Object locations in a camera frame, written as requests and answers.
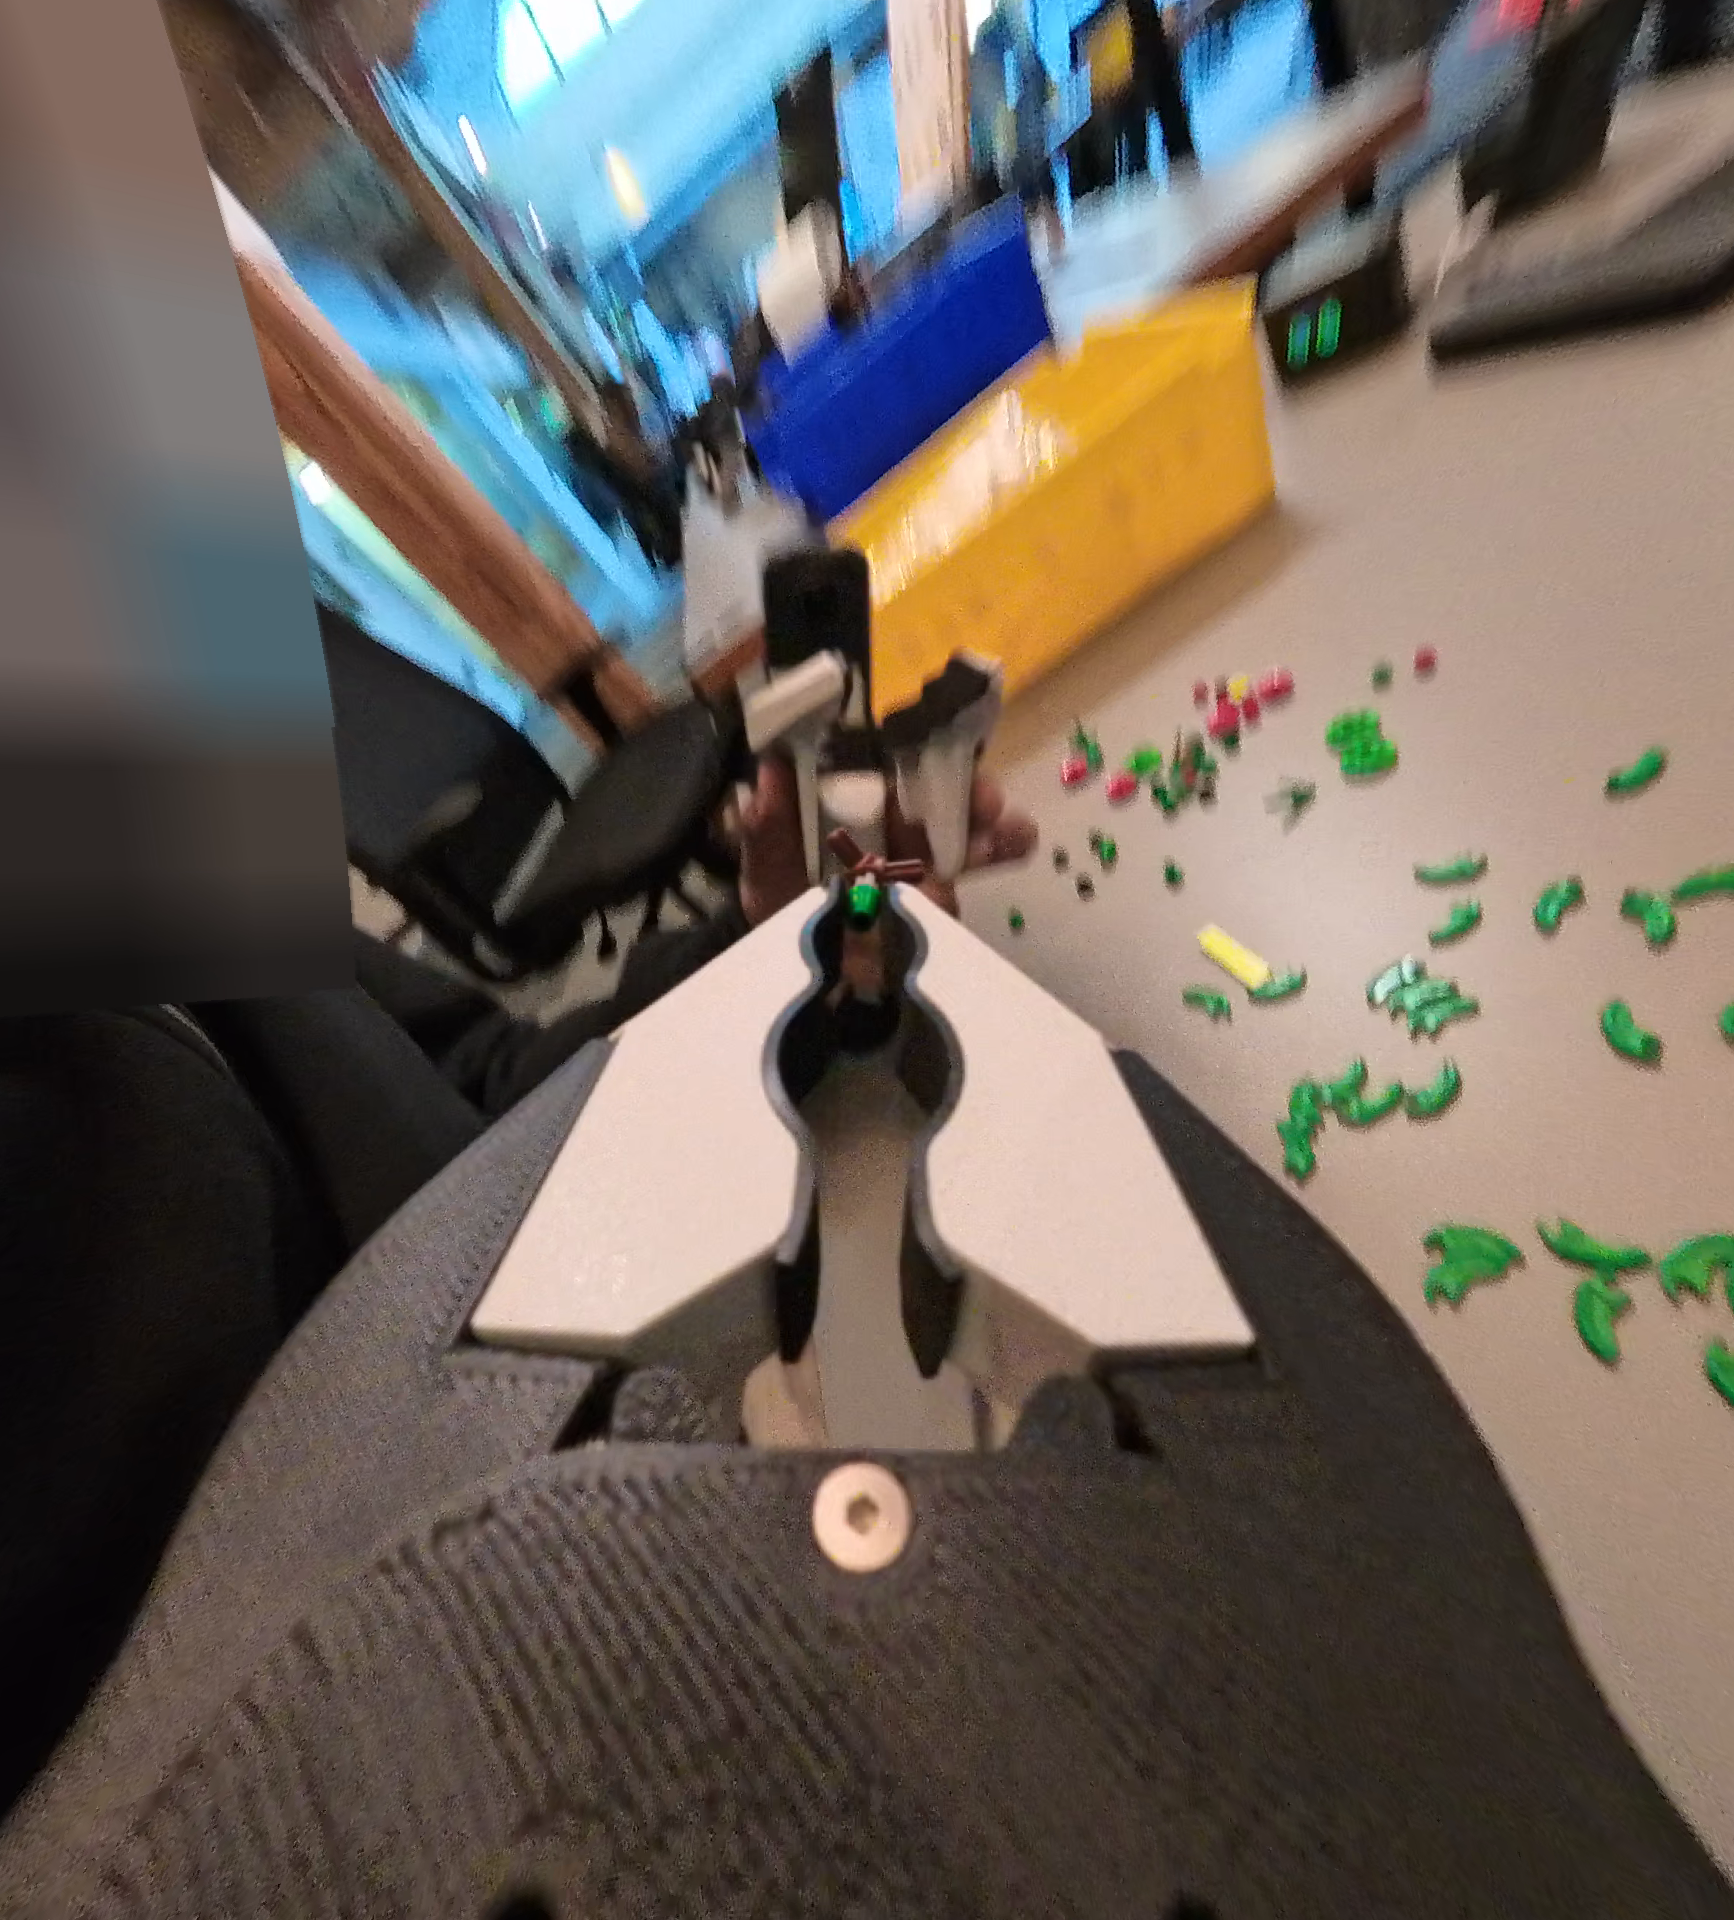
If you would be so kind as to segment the black office chair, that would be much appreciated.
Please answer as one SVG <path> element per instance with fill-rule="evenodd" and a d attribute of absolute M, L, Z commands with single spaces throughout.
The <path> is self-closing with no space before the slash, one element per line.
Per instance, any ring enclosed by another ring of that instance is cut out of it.
<path fill-rule="evenodd" d="M 481 980 L 573 959 L 590 924 L 685 914 L 685 872 L 721 872 L 719 817 L 737 731 L 708 704 L 661 705 L 565 785 L 495 705 L 396 654 L 338 610 L 321 616 L 353 872 Z"/>

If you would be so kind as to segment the blue plastic bin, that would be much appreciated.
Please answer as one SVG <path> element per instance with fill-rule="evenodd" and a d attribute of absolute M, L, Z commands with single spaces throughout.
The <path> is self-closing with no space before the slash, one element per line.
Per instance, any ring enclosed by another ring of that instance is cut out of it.
<path fill-rule="evenodd" d="M 764 485 L 831 519 L 1043 345 L 1054 325 L 1029 206 L 1002 194 L 879 293 L 868 321 L 769 362 L 743 431 Z"/>

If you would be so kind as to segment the person's left hand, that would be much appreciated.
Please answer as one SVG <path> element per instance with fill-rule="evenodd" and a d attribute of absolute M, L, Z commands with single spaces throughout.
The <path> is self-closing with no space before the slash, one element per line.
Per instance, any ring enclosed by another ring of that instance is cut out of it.
<path fill-rule="evenodd" d="M 931 830 L 903 817 L 894 777 L 873 777 L 873 785 L 880 791 L 890 855 L 933 861 Z M 737 820 L 737 909 L 743 909 L 743 924 L 756 929 L 764 919 L 782 914 L 809 890 L 796 762 L 780 754 L 764 754 L 735 820 Z M 977 774 L 962 879 L 1018 868 L 1037 850 L 1037 843 L 1043 843 L 1037 820 L 1007 807 L 992 774 Z"/>

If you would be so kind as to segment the wooden post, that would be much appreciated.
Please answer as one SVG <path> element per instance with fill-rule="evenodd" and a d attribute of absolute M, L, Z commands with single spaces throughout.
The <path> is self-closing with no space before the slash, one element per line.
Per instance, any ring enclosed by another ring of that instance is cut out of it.
<path fill-rule="evenodd" d="M 547 697 L 561 721 L 616 748 L 654 721 L 647 675 L 595 631 L 543 558 L 495 517 L 435 431 L 338 339 L 285 267 L 273 238 L 221 175 L 205 175 L 244 278 L 259 367 L 285 442 L 326 465 L 335 490 L 390 541 L 390 552 Z"/>

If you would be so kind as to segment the yellow plastic bin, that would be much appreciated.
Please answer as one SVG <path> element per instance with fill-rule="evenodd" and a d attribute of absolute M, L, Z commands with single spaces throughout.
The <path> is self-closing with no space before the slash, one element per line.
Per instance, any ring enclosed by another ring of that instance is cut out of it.
<path fill-rule="evenodd" d="M 1030 351 L 831 519 L 873 571 L 873 705 L 950 654 L 1020 692 L 1273 498 L 1255 278 Z"/>

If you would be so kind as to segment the black battery charger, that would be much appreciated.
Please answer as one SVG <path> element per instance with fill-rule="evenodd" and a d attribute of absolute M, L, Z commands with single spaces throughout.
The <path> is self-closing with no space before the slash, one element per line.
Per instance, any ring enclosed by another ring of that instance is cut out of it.
<path fill-rule="evenodd" d="M 1257 278 L 1257 325 L 1280 389 L 1313 389 L 1416 325 L 1399 218 L 1330 228 Z"/>

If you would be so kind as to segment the black power bank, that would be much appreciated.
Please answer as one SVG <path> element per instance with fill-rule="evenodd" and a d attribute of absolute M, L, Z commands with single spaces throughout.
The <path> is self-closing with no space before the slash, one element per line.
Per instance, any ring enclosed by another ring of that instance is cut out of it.
<path fill-rule="evenodd" d="M 1436 362 L 1474 362 L 1572 337 L 1703 316 L 1734 293 L 1734 156 L 1677 185 L 1638 228 L 1492 271 L 1427 325 Z"/>

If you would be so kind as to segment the scatter of green toy leaves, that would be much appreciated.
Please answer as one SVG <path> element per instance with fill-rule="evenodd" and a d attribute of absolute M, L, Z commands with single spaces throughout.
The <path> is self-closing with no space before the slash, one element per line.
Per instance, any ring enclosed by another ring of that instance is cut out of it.
<path fill-rule="evenodd" d="M 1641 796 L 1653 777 L 1663 777 L 1668 754 L 1645 748 L 1632 762 L 1607 774 L 1607 796 Z M 1423 890 L 1454 890 L 1485 879 L 1485 855 L 1463 850 L 1449 861 L 1416 861 L 1416 881 Z M 1734 897 L 1734 861 L 1706 861 L 1671 890 L 1625 890 L 1620 919 L 1641 929 L 1645 950 L 1668 950 L 1677 939 L 1684 909 L 1703 897 Z M 1530 897 L 1530 929 L 1556 935 L 1570 914 L 1590 901 L 1585 879 L 1556 879 Z M 1446 950 L 1482 929 L 1482 897 L 1454 897 L 1449 914 L 1427 929 L 1427 946 Z M 1280 1007 L 1303 993 L 1303 971 L 1273 971 L 1265 993 L 1243 993 L 1255 1007 Z M 1410 1036 L 1441 1036 L 1454 1022 L 1482 1014 L 1482 999 L 1460 993 L 1454 975 L 1436 975 L 1419 954 L 1399 954 L 1365 980 L 1365 1009 L 1401 1022 Z M 1233 1022 L 1233 995 L 1219 987 L 1181 987 L 1181 1007 L 1203 1009 L 1208 1022 Z M 1592 1009 L 1599 1042 L 1638 1066 L 1663 1063 L 1663 1036 L 1638 1022 L 1638 1007 L 1625 995 L 1599 999 Z M 1734 1042 L 1734 999 L 1719 1007 L 1719 1036 Z M 1280 1166 L 1289 1180 L 1316 1179 L 1316 1142 L 1328 1123 L 1378 1123 L 1386 1115 L 1436 1121 L 1460 1098 L 1463 1078 L 1460 1063 L 1446 1060 L 1436 1078 L 1410 1091 L 1401 1078 L 1372 1082 L 1365 1060 L 1353 1060 L 1337 1074 L 1299 1074 L 1283 1091 L 1283 1115 L 1273 1121 Z M 1723 1303 L 1734 1318 L 1734 1231 L 1694 1231 L 1671 1242 L 1668 1253 L 1645 1253 L 1641 1242 L 1599 1239 L 1572 1217 L 1544 1217 L 1530 1225 L 1539 1242 L 1570 1265 L 1572 1297 L 1572 1337 L 1599 1361 L 1620 1361 L 1620 1318 L 1632 1312 L 1632 1275 L 1658 1275 L 1668 1299 L 1699 1297 L 1706 1299 L 1711 1286 L 1723 1289 Z M 1423 1231 L 1423 1299 L 1427 1303 L 1460 1303 L 1474 1286 L 1509 1278 L 1519 1265 L 1525 1265 L 1524 1242 L 1485 1226 L 1485 1225 L 1436 1225 Z M 1703 1380 L 1706 1386 L 1734 1408 L 1734 1341 L 1711 1337 L 1703 1347 Z"/>

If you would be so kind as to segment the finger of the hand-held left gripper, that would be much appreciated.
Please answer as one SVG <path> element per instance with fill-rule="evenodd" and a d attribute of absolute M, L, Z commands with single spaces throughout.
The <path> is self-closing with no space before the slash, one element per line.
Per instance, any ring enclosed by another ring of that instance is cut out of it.
<path fill-rule="evenodd" d="M 977 762 L 1002 717 L 1002 659 L 950 654 L 913 704 L 880 717 L 897 809 L 931 834 L 940 881 L 967 872 Z"/>
<path fill-rule="evenodd" d="M 755 771 L 764 754 L 796 762 L 800 777 L 800 834 L 805 834 L 805 881 L 821 890 L 823 872 L 823 826 L 821 826 L 821 748 L 839 711 L 839 659 L 805 659 L 764 684 L 743 692 L 743 731 L 755 748 Z"/>

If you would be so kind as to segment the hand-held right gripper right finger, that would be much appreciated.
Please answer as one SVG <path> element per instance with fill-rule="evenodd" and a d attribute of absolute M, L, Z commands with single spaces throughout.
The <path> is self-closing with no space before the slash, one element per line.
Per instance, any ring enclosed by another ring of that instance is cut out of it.
<path fill-rule="evenodd" d="M 917 1109 L 897 1242 L 917 1380 L 1009 1430 L 1054 1380 L 1249 1361 L 1257 1332 L 1099 1025 L 910 881 L 890 950 Z"/>

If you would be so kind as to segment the person's black jacket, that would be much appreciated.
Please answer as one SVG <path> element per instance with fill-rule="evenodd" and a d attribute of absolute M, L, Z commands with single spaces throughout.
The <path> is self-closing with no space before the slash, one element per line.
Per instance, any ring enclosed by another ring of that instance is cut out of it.
<path fill-rule="evenodd" d="M 487 1123 L 365 993 L 0 1022 L 0 1823 L 259 1374 Z"/>

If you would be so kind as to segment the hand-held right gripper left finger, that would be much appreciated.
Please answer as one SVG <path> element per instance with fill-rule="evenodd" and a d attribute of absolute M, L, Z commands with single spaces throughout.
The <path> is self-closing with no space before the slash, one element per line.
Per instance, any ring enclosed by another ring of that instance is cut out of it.
<path fill-rule="evenodd" d="M 674 1367 L 755 1447 L 823 1447 L 821 1367 L 782 1361 L 780 1265 L 809 1211 L 805 1123 L 769 1082 L 815 993 L 823 890 L 618 1022 L 565 1142 L 468 1312 L 468 1341 Z"/>

